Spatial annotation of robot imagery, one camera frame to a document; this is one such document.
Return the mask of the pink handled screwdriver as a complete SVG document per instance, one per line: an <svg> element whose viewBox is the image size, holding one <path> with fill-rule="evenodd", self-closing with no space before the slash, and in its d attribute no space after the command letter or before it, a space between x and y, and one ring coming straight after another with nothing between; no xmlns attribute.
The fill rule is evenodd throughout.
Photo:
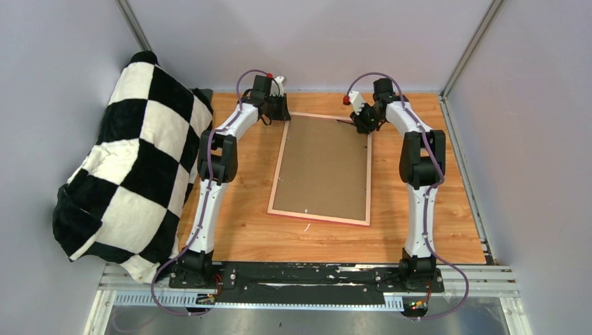
<svg viewBox="0 0 592 335"><path fill-rule="evenodd" d="M337 119L336 122L337 123L340 123L340 124L348 124L348 125L351 125L351 126L355 126L355 124L352 121L346 121L346 120Z"/></svg>

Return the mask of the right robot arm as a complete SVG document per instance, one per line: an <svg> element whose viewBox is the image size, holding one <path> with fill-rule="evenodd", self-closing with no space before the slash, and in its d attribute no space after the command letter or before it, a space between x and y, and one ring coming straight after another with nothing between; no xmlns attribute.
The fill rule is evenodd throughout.
<svg viewBox="0 0 592 335"><path fill-rule="evenodd" d="M436 276L433 243L434 207L445 180L446 134L428 126L412 109L400 86L388 76L373 82L373 103L349 87L343 104L358 133L371 134L392 124L402 136L399 176L408 191L408 236L394 280L416 291Z"/></svg>

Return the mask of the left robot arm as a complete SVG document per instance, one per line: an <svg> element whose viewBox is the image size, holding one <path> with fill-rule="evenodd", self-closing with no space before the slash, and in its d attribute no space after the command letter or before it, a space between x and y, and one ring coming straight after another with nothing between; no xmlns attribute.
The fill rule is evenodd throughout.
<svg viewBox="0 0 592 335"><path fill-rule="evenodd" d="M235 111L218 127L203 132L198 155L200 194L194 224L183 254L170 275L172 288L206 288L216 281L214 235L224 195L238 171L238 142L258 121L291 119L283 76L257 74L240 94Z"/></svg>

